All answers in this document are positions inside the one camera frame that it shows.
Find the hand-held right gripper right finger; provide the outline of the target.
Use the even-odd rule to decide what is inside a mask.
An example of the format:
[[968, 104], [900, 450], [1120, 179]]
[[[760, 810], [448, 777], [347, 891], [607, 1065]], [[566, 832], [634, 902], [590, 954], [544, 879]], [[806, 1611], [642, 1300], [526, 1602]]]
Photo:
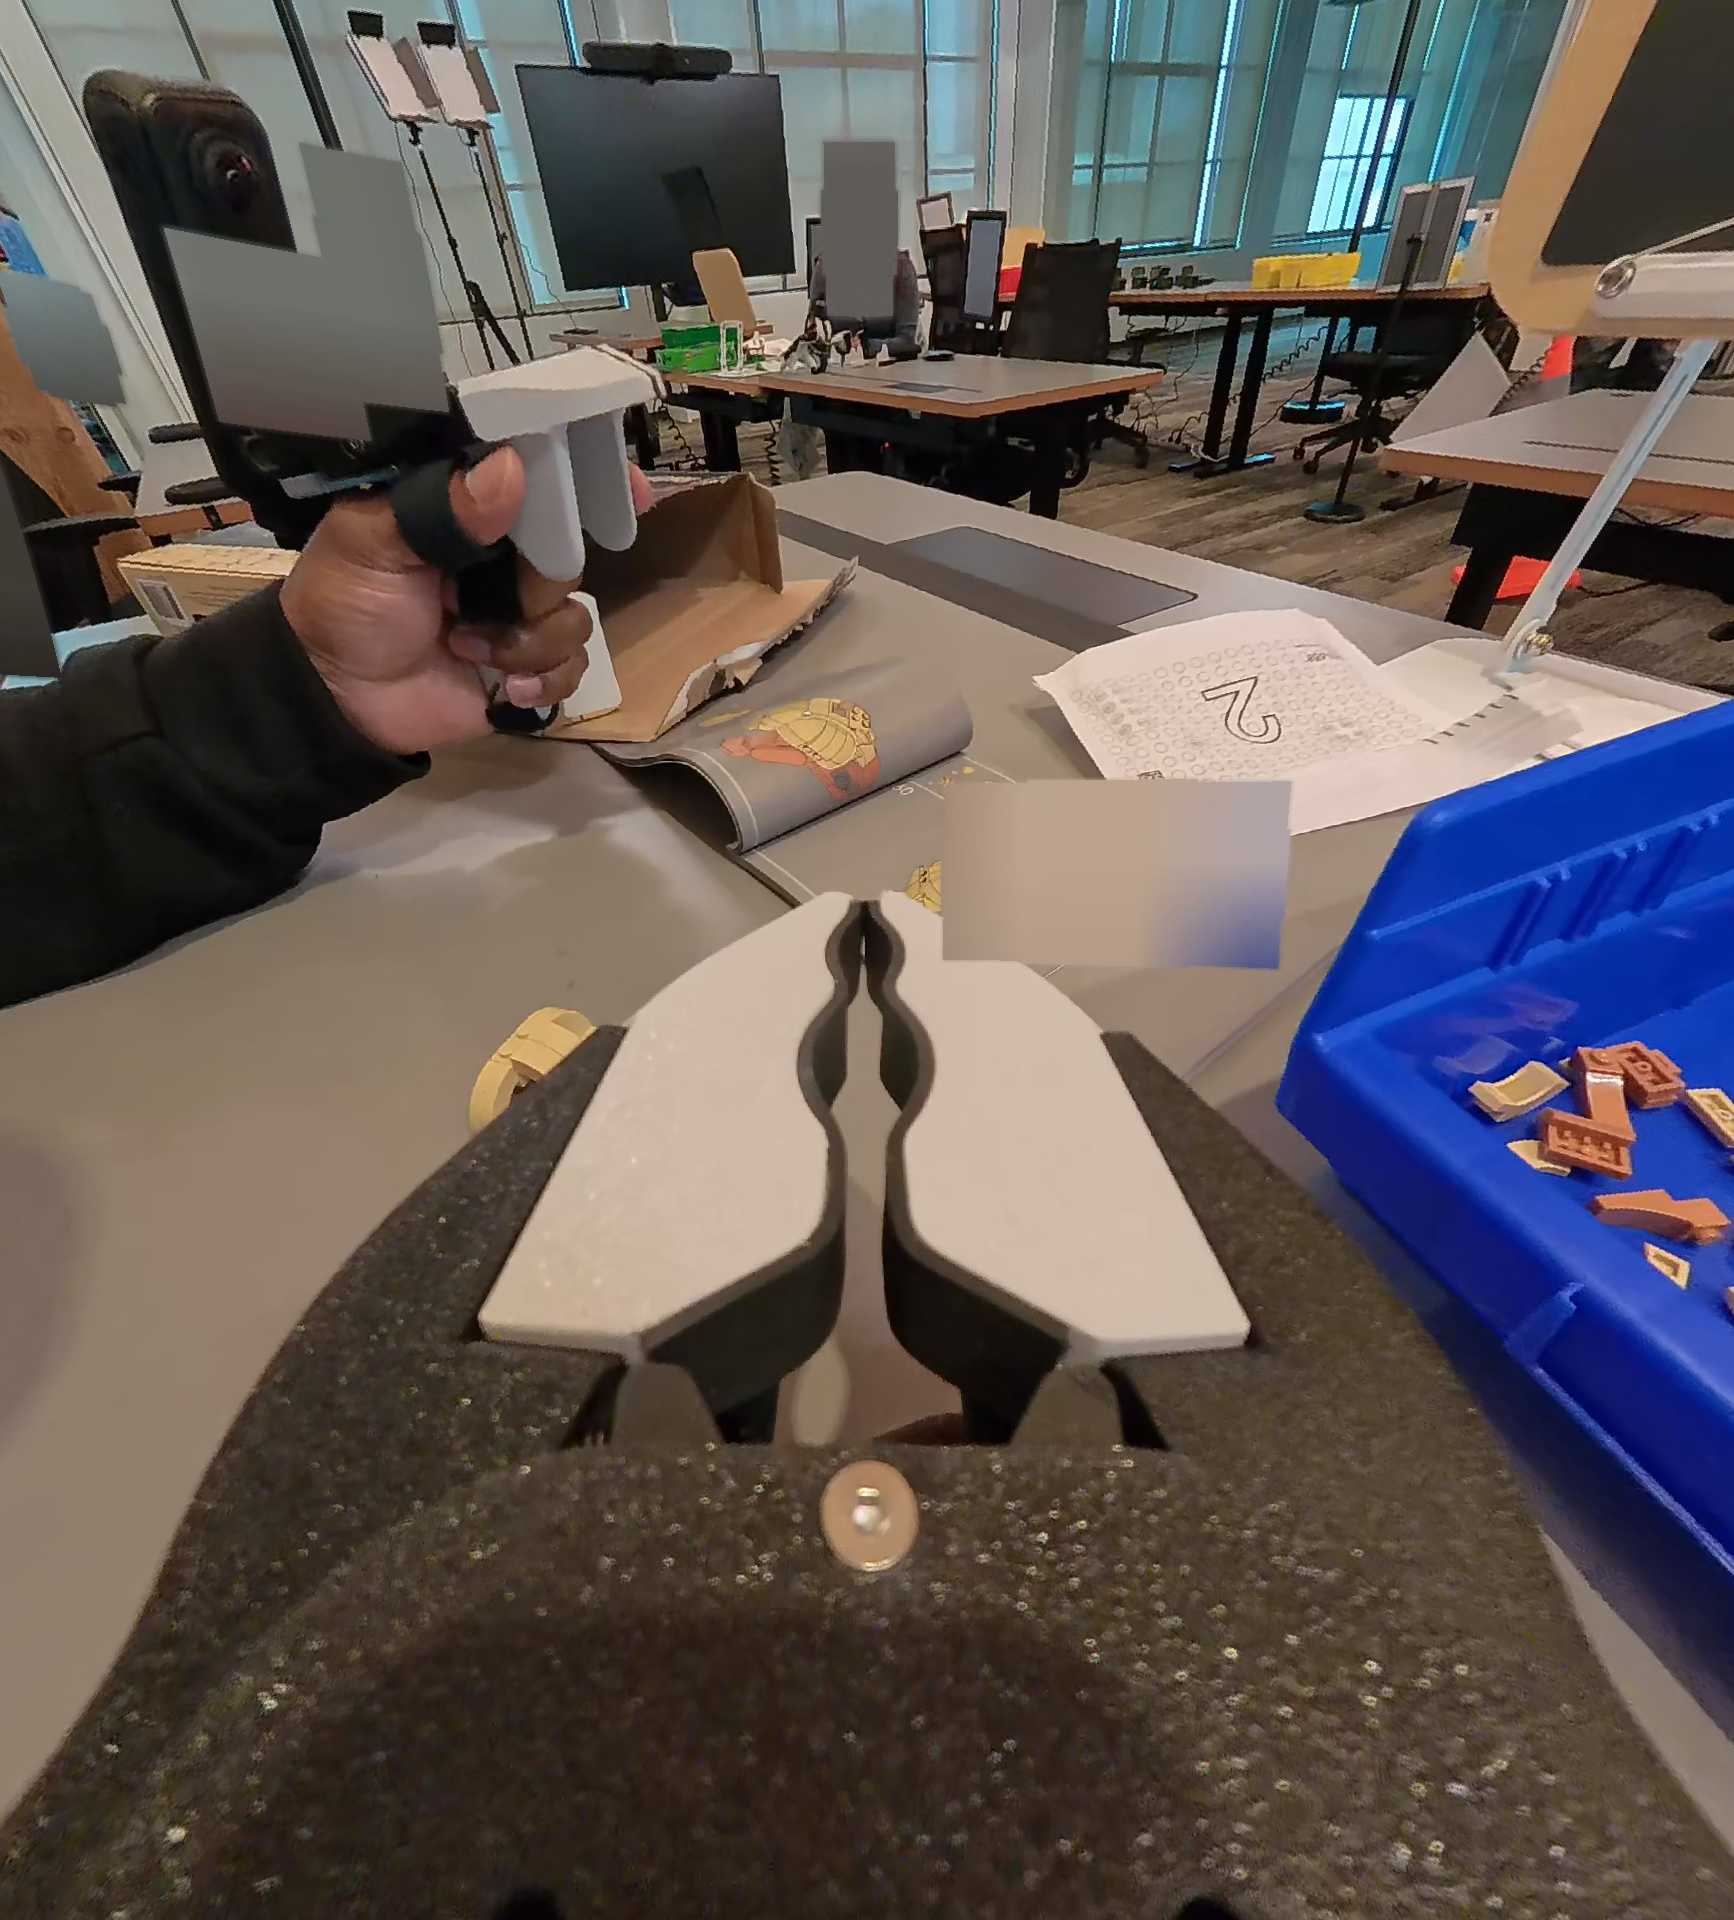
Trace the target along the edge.
[[900, 891], [863, 911], [896, 1341], [1014, 1433], [1061, 1364], [1201, 1355], [1250, 1312], [1109, 1036], [1020, 961], [947, 961], [947, 920]]

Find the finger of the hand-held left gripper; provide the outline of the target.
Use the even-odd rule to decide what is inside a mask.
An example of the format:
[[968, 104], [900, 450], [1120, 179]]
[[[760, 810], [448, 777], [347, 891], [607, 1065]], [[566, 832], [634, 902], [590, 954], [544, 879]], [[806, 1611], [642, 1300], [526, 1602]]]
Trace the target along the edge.
[[663, 377], [626, 353], [566, 353], [566, 464], [593, 545], [634, 545], [642, 494], [626, 415], [657, 406]]
[[519, 450], [526, 494], [513, 545], [543, 576], [580, 576], [585, 530], [566, 429], [615, 415], [615, 366], [510, 366], [459, 377], [459, 409], [484, 440]]

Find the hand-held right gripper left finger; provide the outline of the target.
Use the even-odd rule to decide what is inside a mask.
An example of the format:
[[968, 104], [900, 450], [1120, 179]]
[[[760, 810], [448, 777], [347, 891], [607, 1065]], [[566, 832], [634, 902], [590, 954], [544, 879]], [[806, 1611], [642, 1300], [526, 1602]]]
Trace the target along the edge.
[[484, 1312], [486, 1341], [675, 1364], [754, 1415], [841, 1309], [863, 905], [823, 891], [626, 1024]]

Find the tan brick assembly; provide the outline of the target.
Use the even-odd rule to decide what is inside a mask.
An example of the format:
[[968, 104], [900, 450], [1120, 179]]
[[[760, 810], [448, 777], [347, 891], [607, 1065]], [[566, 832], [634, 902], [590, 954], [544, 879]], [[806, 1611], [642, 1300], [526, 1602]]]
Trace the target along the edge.
[[493, 1125], [519, 1089], [552, 1076], [580, 1042], [593, 1036], [593, 1024], [576, 1011], [538, 1011], [526, 1012], [484, 1065], [471, 1096], [471, 1130]]

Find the grey building instruction booklet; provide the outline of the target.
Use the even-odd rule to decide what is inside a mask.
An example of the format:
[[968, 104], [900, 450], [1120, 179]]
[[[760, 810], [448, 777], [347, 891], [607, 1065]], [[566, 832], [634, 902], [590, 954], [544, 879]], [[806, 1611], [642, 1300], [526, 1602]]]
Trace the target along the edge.
[[606, 744], [697, 839], [773, 899], [910, 899], [947, 911], [947, 797], [1008, 780], [973, 751], [973, 714], [892, 676], [707, 705], [652, 744]]

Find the blue plastic bin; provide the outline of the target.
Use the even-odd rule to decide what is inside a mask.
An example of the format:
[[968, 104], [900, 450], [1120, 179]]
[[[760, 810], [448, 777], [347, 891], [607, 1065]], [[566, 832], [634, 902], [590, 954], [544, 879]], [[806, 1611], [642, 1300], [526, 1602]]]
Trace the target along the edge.
[[1634, 1510], [1734, 1627], [1734, 1323], [1528, 1170], [1438, 1058], [1652, 1042], [1734, 1089], [1734, 709], [1423, 810], [1309, 1000], [1279, 1115], [1423, 1272], [1419, 1309], [1550, 1473]]

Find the person's left forearm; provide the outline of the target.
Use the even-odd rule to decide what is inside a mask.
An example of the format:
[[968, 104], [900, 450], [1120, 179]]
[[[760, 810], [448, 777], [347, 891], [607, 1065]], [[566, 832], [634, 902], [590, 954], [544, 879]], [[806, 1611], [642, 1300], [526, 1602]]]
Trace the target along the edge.
[[0, 694], [0, 1011], [273, 902], [425, 770], [342, 716], [273, 584]]

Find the wood edged grey desk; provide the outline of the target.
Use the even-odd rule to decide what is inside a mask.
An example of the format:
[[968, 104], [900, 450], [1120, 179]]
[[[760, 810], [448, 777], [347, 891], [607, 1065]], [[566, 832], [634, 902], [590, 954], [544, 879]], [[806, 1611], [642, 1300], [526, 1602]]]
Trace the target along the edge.
[[[1642, 409], [1642, 393], [1575, 393], [1383, 450], [1386, 475], [1458, 491], [1449, 541], [1473, 576], [1449, 592], [1447, 623], [1511, 628], [1513, 610], [1477, 576], [1556, 558]], [[1674, 409], [1575, 571], [1556, 616], [1557, 654], [1734, 694], [1734, 398], [1698, 393]]]
[[831, 475], [888, 475], [1061, 519], [1071, 475], [1092, 464], [1098, 419], [1154, 393], [1163, 370], [949, 356], [823, 375], [668, 375], [663, 385], [707, 425], [821, 432]]

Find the person's left hand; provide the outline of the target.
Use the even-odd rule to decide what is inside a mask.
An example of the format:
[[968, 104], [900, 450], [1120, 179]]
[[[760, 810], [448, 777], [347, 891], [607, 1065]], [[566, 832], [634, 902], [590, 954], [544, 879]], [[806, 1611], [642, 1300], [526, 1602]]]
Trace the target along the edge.
[[325, 512], [281, 610], [351, 730], [393, 759], [486, 740], [486, 672], [503, 676], [510, 705], [554, 709], [590, 667], [576, 583], [519, 564], [519, 628], [473, 628], [455, 583], [406, 545], [384, 491]]

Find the torn open cardboard box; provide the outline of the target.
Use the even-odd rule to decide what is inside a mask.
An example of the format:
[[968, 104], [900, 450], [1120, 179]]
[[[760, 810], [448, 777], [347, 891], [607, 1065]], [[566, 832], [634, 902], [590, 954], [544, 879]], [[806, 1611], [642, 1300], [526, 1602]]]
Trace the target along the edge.
[[657, 486], [634, 545], [585, 541], [590, 667], [607, 656], [616, 690], [566, 697], [552, 740], [652, 744], [743, 690], [850, 576], [850, 558], [784, 576], [773, 491], [746, 475]]

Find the light panel on tripod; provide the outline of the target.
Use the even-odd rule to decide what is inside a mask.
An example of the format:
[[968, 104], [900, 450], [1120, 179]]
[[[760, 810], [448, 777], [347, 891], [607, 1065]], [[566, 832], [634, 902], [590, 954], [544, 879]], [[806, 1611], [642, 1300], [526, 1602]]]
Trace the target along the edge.
[[500, 111], [493, 73], [476, 58], [476, 48], [465, 47], [459, 22], [453, 22], [453, 20], [448, 22], [440, 20], [416, 22], [416, 58], [418, 58], [418, 73], [433, 89], [438, 121], [453, 126], [471, 148], [473, 179], [476, 179], [484, 201], [486, 201], [486, 221], [493, 221], [493, 241], [496, 241], [496, 259], [500, 259], [500, 276], [503, 276], [503, 287], [510, 287], [510, 309], [513, 309], [513, 331], [519, 331], [523, 353], [513, 345], [513, 339], [510, 339], [496, 304], [486, 296], [486, 287], [465, 271], [465, 252], [455, 243], [453, 218], [440, 218], [448, 249], [455, 259], [455, 276], [459, 276], [465, 296], [471, 296], [473, 332], [476, 332], [486, 360], [496, 360], [496, 345], [500, 345], [500, 356], [510, 366], [523, 366], [523, 360], [530, 360], [530, 331], [526, 331], [530, 296], [523, 294], [523, 281], [519, 281], [519, 230], [513, 230], [513, 214], [503, 201], [500, 169], [496, 169], [496, 148], [493, 148], [496, 111]]
[[[397, 153], [402, 153], [402, 169], [411, 172], [411, 192], [416, 192], [416, 225], [418, 225], [418, 235], [433, 252], [433, 276], [438, 276], [438, 294], [448, 304], [448, 317], [453, 317], [453, 323], [473, 331], [471, 296], [465, 296], [465, 285], [455, 276], [455, 259], [453, 259], [448, 230], [440, 230], [440, 218], [453, 218], [453, 201], [448, 201], [448, 189], [440, 189], [438, 164], [433, 164], [438, 140], [455, 135], [455, 132], [440, 126], [438, 111], [433, 111], [433, 89], [418, 73], [416, 34], [393, 34], [378, 9], [351, 9], [347, 13], [347, 48], [351, 48], [351, 61], [362, 68], [362, 75], [368, 81], [384, 118], [397, 132]], [[510, 360], [500, 356], [500, 345], [496, 345], [496, 360], [486, 360], [486, 353], [473, 332], [473, 345], [465, 345], [465, 366], [471, 370], [496, 370], [496, 366], [510, 366]]]

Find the large black screen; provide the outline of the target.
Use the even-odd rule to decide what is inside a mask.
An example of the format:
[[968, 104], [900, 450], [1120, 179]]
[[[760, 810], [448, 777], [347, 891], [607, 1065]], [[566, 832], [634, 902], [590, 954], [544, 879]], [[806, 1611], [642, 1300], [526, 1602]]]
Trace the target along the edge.
[[796, 271], [779, 75], [519, 61], [519, 104], [566, 294], [683, 285], [714, 249]]

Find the tan box with label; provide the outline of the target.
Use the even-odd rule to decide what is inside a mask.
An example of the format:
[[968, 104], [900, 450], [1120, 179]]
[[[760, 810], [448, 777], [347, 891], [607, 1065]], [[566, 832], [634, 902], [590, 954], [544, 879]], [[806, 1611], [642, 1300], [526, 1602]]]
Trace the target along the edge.
[[116, 571], [159, 636], [182, 636], [197, 616], [281, 584], [291, 564], [298, 548], [281, 545], [172, 541], [124, 555]]

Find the white printed paper sheet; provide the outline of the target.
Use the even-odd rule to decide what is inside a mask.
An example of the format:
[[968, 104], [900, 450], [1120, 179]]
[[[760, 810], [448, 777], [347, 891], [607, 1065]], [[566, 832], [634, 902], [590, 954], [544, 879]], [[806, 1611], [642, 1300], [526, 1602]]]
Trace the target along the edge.
[[1172, 623], [1037, 686], [1109, 780], [1299, 780], [1447, 730], [1447, 714], [1309, 615]]

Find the pile of toy bricks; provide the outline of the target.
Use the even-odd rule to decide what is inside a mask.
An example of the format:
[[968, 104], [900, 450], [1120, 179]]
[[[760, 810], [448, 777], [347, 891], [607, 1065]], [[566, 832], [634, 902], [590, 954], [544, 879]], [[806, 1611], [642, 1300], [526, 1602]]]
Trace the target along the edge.
[[1674, 1293], [1712, 1293], [1734, 1323], [1734, 1089], [1652, 1042], [1477, 1042], [1438, 1058], [1457, 1099], [1505, 1130], [1505, 1148], [1562, 1183], [1583, 1211], [1634, 1241]]

